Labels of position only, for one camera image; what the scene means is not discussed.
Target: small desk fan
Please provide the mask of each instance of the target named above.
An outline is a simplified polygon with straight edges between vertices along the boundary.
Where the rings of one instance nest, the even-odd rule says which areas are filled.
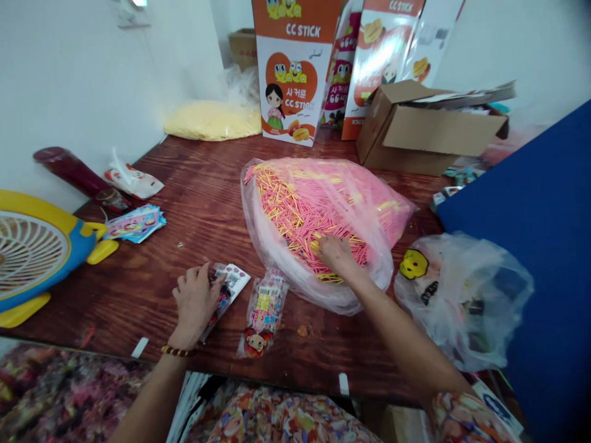
[[[95,265],[119,244],[107,227],[46,201],[0,190],[0,327],[20,325],[50,299],[45,292],[84,261]]]

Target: hand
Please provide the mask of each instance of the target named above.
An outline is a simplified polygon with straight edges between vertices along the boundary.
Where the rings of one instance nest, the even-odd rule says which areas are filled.
[[[318,258],[341,278],[345,278],[348,273],[356,271],[357,268],[361,269],[353,258],[349,241],[333,235],[320,239]]]
[[[188,269],[186,275],[178,278],[179,286],[172,290],[179,308],[179,323],[168,341],[173,348],[194,349],[214,314],[227,274],[218,277],[209,287],[208,271],[209,262]]]

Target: blue partition board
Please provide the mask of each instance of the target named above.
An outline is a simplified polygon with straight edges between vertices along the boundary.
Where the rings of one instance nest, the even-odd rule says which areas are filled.
[[[536,442],[565,441],[591,398],[591,101],[438,207],[447,232],[511,252],[536,291],[505,372]]]

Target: electrical outlet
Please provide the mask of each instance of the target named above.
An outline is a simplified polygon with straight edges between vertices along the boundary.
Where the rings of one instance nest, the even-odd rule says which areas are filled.
[[[108,0],[117,26],[121,29],[150,26],[147,0]]]

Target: person's left hand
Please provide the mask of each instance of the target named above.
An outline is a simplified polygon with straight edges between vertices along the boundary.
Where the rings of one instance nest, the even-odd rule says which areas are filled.
[[[178,278],[179,286],[172,290],[179,307],[179,323],[168,340],[173,348],[194,349],[214,314],[227,274],[218,277],[210,287],[208,271],[209,262],[188,269],[186,275]]]

